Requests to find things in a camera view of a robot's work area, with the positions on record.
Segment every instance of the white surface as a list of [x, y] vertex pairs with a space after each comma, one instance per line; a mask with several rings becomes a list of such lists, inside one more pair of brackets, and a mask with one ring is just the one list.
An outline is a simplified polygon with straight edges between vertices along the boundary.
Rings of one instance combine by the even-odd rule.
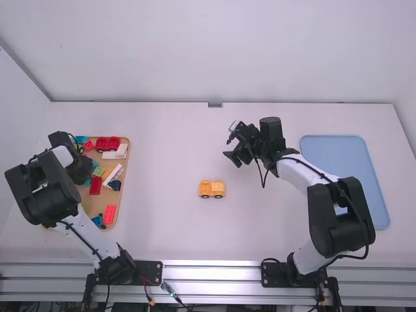
[[59, 101], [387, 101], [416, 73], [413, 0], [0, 1]]
[[50, 104], [0, 47], [0, 231], [14, 201], [4, 171], [33, 156]]
[[[57, 103], [42, 140], [46, 146], [56, 130], [130, 139], [118, 223], [104, 235], [135, 258], [284, 259], [309, 237], [306, 198], [272, 176], [263, 190], [255, 164], [238, 169], [222, 155], [232, 148], [226, 140], [233, 120], [258, 125], [272, 115], [281, 118], [287, 145], [294, 148], [310, 134], [363, 137], [391, 217], [390, 228], [377, 231], [369, 259], [415, 259], [416, 210], [410, 208], [416, 160], [392, 105]], [[224, 180], [227, 196], [199, 198], [202, 179]], [[24, 221], [16, 208], [0, 244], [2, 259], [84, 257], [70, 240]]]

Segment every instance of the light blue tray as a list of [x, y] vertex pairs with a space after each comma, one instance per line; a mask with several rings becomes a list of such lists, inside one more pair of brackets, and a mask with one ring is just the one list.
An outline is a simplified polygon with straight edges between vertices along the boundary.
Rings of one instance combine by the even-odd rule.
[[363, 185], [365, 198], [376, 229], [386, 229], [390, 217], [382, 190], [372, 166], [365, 141], [352, 135], [306, 135], [300, 140], [302, 155], [307, 161], [339, 177], [356, 177]]

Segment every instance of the aluminum rail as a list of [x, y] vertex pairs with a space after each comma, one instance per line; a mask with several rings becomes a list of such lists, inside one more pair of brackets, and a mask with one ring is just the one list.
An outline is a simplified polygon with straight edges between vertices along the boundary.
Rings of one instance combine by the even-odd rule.
[[[265, 289], [259, 261], [163, 261], [163, 280], [186, 304], [313, 305], [313, 289]], [[0, 301], [80, 302], [89, 263], [0, 263]], [[335, 263], [346, 306], [416, 306], [416, 263]], [[159, 287], [148, 287], [157, 303], [175, 303]], [[147, 302], [142, 286], [112, 286], [110, 302]], [[105, 301], [106, 286], [97, 286], [93, 301]]]

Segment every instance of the toy block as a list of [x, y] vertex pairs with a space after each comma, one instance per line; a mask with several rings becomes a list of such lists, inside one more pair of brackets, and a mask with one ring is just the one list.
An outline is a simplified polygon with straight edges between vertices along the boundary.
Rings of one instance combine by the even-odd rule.
[[82, 144], [87, 142], [88, 140], [90, 140], [90, 138], [88, 138], [87, 136], [84, 136], [84, 135], [77, 135], [75, 137], [75, 139], [76, 139], [77, 143], [82, 143]]
[[104, 151], [102, 159], [124, 159], [127, 157], [127, 151], [123, 155], [117, 156], [117, 151]]
[[118, 176], [120, 176], [121, 172], [123, 172], [123, 166], [121, 164], [118, 164], [114, 170], [110, 173], [110, 175], [104, 180], [103, 185], [105, 187], [109, 187], [108, 184], [111, 180], [117, 179]]
[[92, 151], [94, 148], [96, 148], [94, 145], [93, 145], [93, 143], [91, 142], [91, 141], [86, 141], [85, 143], [84, 143], [84, 148], [87, 150], [87, 151]]
[[106, 170], [103, 175], [101, 176], [102, 180], [107, 180], [107, 178], [109, 177], [110, 173], [114, 170], [114, 168], [111, 168], [110, 170]]
[[90, 195], [99, 195], [99, 193], [101, 192], [101, 182], [101, 177], [91, 178]]
[[104, 173], [104, 169], [97, 167], [94, 169], [94, 171], [92, 172], [92, 174], [94, 174], [95, 176], [101, 177]]
[[85, 180], [84, 186], [85, 187], [90, 187], [91, 186], [91, 178], [90, 177], [87, 180]]
[[103, 218], [104, 224], [112, 224], [112, 222], [114, 221], [114, 215], [116, 214], [116, 208], [117, 206], [115, 205], [107, 206], [107, 208], [105, 209], [105, 214]]
[[94, 170], [98, 167], [98, 162], [97, 161], [92, 161], [92, 167], [91, 167], [91, 174], [92, 172], [94, 172]]
[[122, 188], [122, 182], [120, 180], [112, 180], [107, 185], [113, 190], [120, 190]]
[[116, 151], [116, 156], [117, 157], [122, 157], [124, 154], [126, 154], [126, 152], [127, 152], [127, 147], [129, 146], [129, 144], [128, 143], [121, 143], [119, 146], [118, 146], [118, 149], [117, 149], [117, 151]]
[[91, 221], [99, 228], [104, 225], [102, 216], [95, 216], [91, 218]]

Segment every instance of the black bracket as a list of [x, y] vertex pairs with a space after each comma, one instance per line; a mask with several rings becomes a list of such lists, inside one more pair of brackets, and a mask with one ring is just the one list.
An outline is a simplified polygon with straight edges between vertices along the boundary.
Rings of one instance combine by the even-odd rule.
[[261, 265], [261, 285], [264, 288], [317, 288], [317, 281], [328, 277], [324, 268], [291, 281], [287, 269], [286, 263], [264, 262]]
[[[127, 285], [143, 286], [144, 279], [147, 286], [158, 286], [162, 283], [162, 271], [163, 263], [161, 261], [135, 261], [137, 268], [137, 276]], [[96, 285], [106, 285], [107, 282], [103, 279], [98, 279]]]

